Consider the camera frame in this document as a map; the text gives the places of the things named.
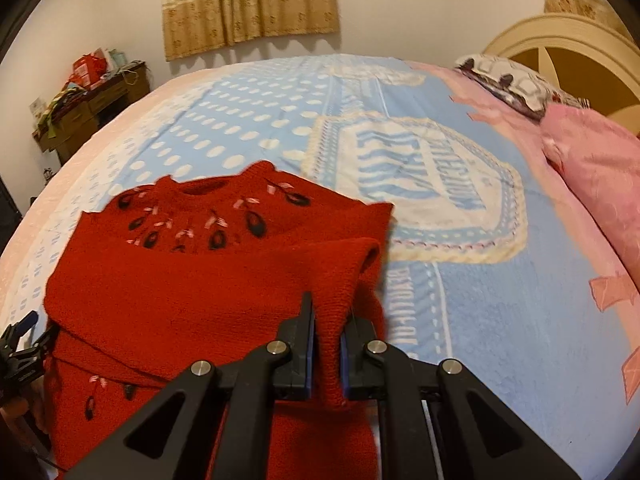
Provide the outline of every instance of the patterned pillow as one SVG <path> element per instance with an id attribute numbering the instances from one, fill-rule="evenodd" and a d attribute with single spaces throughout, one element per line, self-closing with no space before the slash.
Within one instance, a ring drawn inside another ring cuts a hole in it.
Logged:
<path id="1" fill-rule="evenodd" d="M 556 88 L 535 70 L 511 59 L 472 54 L 459 58 L 454 67 L 514 110 L 536 121 L 545 116 L 546 105 L 550 102 L 589 107 L 586 99 L 575 98 Z"/>

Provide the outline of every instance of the headboard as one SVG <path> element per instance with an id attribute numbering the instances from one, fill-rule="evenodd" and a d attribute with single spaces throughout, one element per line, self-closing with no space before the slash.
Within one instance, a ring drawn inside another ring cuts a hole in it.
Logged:
<path id="1" fill-rule="evenodd" d="M 505 30 L 485 53 L 537 70 L 640 134 L 640 50 L 616 31 L 574 14 L 542 14 Z"/>

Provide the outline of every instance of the silver bolt head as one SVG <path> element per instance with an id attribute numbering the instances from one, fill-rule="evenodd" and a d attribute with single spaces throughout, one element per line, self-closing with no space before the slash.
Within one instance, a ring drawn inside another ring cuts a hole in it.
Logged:
<path id="1" fill-rule="evenodd" d="M 442 362 L 442 369 L 449 375 L 456 375 L 462 371 L 462 363 L 457 359 L 447 359 Z"/>
<path id="2" fill-rule="evenodd" d="M 386 352 L 387 346 L 384 341 L 380 341 L 379 339 L 374 339 L 367 343 L 367 350 L 372 354 L 382 354 Z"/>
<path id="3" fill-rule="evenodd" d="M 207 361 L 196 361 L 191 365 L 191 373 L 193 375 L 207 375 L 211 371 L 211 364 Z"/>
<path id="4" fill-rule="evenodd" d="M 275 341 L 271 341 L 267 343 L 267 352 L 273 355 L 282 354 L 287 351 L 287 344 L 284 341 L 279 341 L 276 339 Z"/>

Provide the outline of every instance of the white polka dot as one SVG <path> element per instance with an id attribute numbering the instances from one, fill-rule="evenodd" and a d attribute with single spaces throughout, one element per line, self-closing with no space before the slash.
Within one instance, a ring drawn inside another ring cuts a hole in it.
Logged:
<path id="1" fill-rule="evenodd" d="M 211 144 L 210 140 L 201 140 L 200 142 L 198 142 L 193 149 L 194 150 L 201 150 L 202 148 L 209 146 Z"/>
<path id="2" fill-rule="evenodd" d="M 180 166 L 177 170 L 174 171 L 174 176 L 185 176 L 187 173 L 191 171 L 191 164 L 185 164 Z"/>
<path id="3" fill-rule="evenodd" d="M 289 160 L 302 160 L 305 158 L 305 152 L 301 152 L 300 150 L 289 150 L 288 152 L 282 152 L 282 156 Z"/>
<path id="4" fill-rule="evenodd" d="M 122 193 L 122 191 L 123 191 L 123 188 L 120 184 L 114 184 L 109 188 L 109 194 L 111 196 L 119 195 L 120 193 Z"/>
<path id="5" fill-rule="evenodd" d="M 224 146 L 216 146 L 215 148 L 211 148 L 208 152 L 207 152 L 207 156 L 209 158 L 211 158 L 212 156 L 218 156 L 220 153 L 225 151 L 225 147 Z"/>
<path id="6" fill-rule="evenodd" d="M 172 155 L 172 156 L 168 156 L 164 162 L 165 166 L 170 166 L 172 164 L 175 164 L 176 162 L 178 162 L 180 160 L 180 155 Z"/>
<path id="7" fill-rule="evenodd" d="M 222 163 L 222 167 L 230 170 L 236 166 L 240 166 L 244 162 L 244 155 L 233 155 Z"/>
<path id="8" fill-rule="evenodd" d="M 143 171 L 143 173 L 140 173 L 137 177 L 136 177 L 136 182 L 144 182 L 146 179 L 148 179 L 151 176 L 151 172 L 150 171 Z"/>
<path id="9" fill-rule="evenodd" d="M 278 139 L 263 139 L 258 145 L 265 150 L 272 150 L 273 148 L 277 148 L 280 141 Z"/>
<path id="10" fill-rule="evenodd" d="M 258 132 L 247 132 L 244 135 L 240 136 L 240 140 L 251 140 L 251 139 L 255 139 L 255 137 L 257 137 L 258 135 L 260 135 L 260 133 Z"/>
<path id="11" fill-rule="evenodd" d="M 311 127 L 310 126 L 299 126 L 299 127 L 293 129 L 293 134 L 294 135 L 298 135 L 300 137 L 306 137 L 310 133 L 311 133 Z"/>

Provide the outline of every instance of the wooden desk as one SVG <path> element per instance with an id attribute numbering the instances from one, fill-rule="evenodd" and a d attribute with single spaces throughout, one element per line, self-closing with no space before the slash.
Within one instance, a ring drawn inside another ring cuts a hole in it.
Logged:
<path id="1" fill-rule="evenodd" d="M 45 125 L 33 133 L 43 152 L 56 150 L 60 165 L 65 164 L 92 135 L 130 104 L 150 91 L 146 64 L 139 62 L 126 67 L 98 88 L 86 92 L 57 110 L 52 118 L 56 136 L 49 138 Z"/>

